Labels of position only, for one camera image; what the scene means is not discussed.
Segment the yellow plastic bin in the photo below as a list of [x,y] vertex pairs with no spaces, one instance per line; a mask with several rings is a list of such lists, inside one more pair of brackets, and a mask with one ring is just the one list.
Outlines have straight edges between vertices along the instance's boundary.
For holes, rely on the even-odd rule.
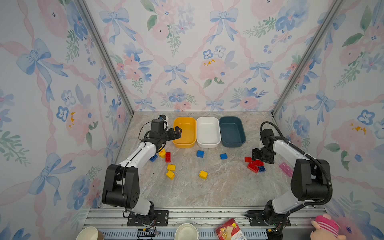
[[182,130],[180,139],[174,140],[176,148],[188,149],[192,148],[196,142],[196,120],[191,117],[179,117],[174,120],[174,128],[179,127]]

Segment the yellow round lego piece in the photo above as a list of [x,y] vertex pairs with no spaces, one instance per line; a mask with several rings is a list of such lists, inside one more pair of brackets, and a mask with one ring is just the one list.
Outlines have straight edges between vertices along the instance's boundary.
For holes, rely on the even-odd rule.
[[162,150],[159,152],[159,156],[160,156],[161,158],[165,158],[165,157],[166,157],[166,154],[167,154],[167,152],[166,152],[165,149],[162,149]]

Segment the dark blue small lego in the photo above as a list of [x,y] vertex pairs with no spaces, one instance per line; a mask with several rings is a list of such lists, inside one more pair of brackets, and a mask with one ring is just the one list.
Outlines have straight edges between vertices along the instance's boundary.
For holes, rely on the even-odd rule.
[[266,169],[265,169],[264,166],[260,166],[260,167],[259,167],[259,172],[260,172],[260,173],[263,173],[263,172],[265,172],[265,171],[266,171]]

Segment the dark teal plastic bin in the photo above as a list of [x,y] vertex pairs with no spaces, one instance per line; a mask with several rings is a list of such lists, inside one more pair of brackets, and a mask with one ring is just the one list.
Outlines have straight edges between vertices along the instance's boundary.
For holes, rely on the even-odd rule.
[[221,142],[226,148],[239,148],[246,142],[243,123],[234,116],[221,117],[219,120]]

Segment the white plastic bin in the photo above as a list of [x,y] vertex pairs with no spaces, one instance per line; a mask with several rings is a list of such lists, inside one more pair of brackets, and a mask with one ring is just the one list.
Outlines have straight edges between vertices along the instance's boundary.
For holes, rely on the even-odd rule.
[[219,120],[214,117],[197,119],[197,143],[201,148],[216,148],[221,142]]

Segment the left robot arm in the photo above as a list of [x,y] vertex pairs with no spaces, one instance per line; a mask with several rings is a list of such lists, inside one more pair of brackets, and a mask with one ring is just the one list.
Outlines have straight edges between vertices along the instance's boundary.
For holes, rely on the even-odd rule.
[[129,223],[149,226],[155,223],[155,207],[151,201],[140,196],[139,170],[154,157],[169,141],[182,137],[180,127],[165,129],[163,122],[154,126],[141,140],[138,148],[119,164],[111,164],[106,170],[102,203],[124,208],[123,217]]

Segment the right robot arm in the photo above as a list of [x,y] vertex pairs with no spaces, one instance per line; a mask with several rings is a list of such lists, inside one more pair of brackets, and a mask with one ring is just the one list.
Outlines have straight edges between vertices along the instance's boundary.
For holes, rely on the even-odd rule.
[[263,211],[247,211],[252,226],[278,226],[288,222],[288,217],[305,207],[322,206],[333,196],[330,165],[305,153],[289,141],[266,137],[263,147],[252,150],[252,159],[274,164],[279,154],[294,164],[290,190],[269,200]]

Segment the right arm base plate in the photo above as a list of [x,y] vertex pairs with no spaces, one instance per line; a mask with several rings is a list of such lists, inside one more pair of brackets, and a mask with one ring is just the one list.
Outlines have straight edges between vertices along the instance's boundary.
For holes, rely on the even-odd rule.
[[261,210],[248,210],[245,217],[248,218],[251,227],[278,227],[283,223],[284,215],[274,213],[269,215]]

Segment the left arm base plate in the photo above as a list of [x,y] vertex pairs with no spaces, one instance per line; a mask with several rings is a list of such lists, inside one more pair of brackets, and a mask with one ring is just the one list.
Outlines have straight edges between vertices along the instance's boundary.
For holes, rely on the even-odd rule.
[[146,216],[130,213],[128,227],[166,227],[169,222],[168,210],[150,210]]

